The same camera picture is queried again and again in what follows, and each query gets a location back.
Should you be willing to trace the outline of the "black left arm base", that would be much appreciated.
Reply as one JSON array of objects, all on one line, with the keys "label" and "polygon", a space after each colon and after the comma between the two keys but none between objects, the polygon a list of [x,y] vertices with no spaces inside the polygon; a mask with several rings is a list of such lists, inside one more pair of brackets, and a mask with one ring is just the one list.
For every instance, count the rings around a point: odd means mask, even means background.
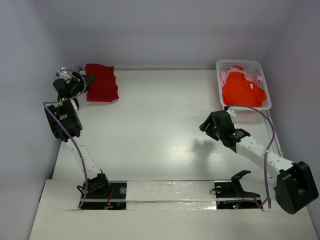
[{"label": "black left arm base", "polygon": [[107,191],[88,193],[81,205],[82,210],[126,210],[127,182],[112,181]]}]

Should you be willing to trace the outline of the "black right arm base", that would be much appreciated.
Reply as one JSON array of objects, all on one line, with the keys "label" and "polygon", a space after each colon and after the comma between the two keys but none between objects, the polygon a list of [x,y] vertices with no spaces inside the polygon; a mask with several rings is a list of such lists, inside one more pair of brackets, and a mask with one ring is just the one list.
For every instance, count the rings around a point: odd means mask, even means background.
[{"label": "black right arm base", "polygon": [[261,209],[263,201],[258,193],[245,191],[240,180],[249,170],[242,170],[231,177],[230,180],[218,180],[214,182],[210,194],[216,197],[218,210],[244,210]]}]

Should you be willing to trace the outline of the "dark red t shirt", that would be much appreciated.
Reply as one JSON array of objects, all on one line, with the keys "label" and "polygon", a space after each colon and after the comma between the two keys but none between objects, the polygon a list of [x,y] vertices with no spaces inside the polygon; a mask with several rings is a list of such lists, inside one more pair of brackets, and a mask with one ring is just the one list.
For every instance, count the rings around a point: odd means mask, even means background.
[{"label": "dark red t shirt", "polygon": [[113,101],[119,99],[113,66],[89,63],[85,66],[85,72],[88,76],[96,76],[94,82],[88,87],[87,97],[112,99]]}]

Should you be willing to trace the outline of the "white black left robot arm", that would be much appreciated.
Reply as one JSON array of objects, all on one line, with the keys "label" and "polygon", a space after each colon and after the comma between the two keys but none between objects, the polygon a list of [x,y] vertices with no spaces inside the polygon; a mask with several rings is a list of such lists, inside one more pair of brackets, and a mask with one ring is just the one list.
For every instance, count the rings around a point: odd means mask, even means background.
[{"label": "white black left robot arm", "polygon": [[96,77],[66,69],[60,69],[56,75],[58,79],[53,82],[53,86],[57,91],[57,101],[43,103],[50,129],[54,137],[71,150],[83,172],[84,183],[77,187],[78,190],[83,195],[104,198],[110,194],[111,184],[85,146],[81,135],[83,126],[77,114],[80,109],[78,97],[88,91]]}]

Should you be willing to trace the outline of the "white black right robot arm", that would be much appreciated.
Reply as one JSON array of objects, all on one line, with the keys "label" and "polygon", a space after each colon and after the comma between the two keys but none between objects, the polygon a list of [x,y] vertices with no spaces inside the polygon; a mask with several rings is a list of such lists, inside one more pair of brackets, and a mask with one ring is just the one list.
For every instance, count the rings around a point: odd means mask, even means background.
[{"label": "white black right robot arm", "polygon": [[249,132],[235,128],[233,116],[231,109],[211,112],[199,129],[263,169],[266,180],[269,177],[275,180],[274,194],[266,192],[268,201],[274,199],[285,212],[294,215],[319,197],[308,164],[303,161],[293,162],[271,152]]}]

